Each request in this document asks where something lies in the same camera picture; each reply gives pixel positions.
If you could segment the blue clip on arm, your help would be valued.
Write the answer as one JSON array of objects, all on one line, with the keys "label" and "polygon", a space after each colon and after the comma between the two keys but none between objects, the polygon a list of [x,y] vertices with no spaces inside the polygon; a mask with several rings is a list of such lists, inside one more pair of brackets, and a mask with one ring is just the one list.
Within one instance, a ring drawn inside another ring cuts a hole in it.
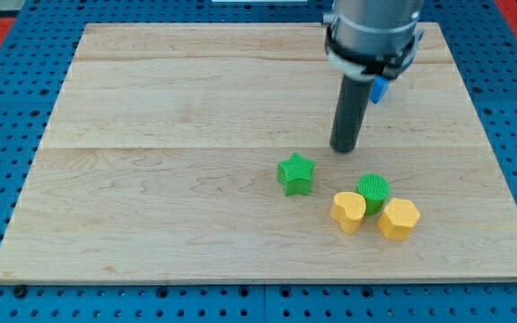
[{"label": "blue clip on arm", "polygon": [[383,76],[377,76],[371,90],[370,100],[372,103],[378,103],[387,92],[390,81]]}]

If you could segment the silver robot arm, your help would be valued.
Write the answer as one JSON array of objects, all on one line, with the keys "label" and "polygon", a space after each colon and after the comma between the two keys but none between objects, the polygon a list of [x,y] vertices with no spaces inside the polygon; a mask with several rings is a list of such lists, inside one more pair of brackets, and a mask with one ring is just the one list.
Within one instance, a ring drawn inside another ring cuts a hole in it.
[{"label": "silver robot arm", "polygon": [[367,82],[394,80],[413,63],[424,32],[417,28],[423,0],[334,0],[322,16],[329,62]]}]

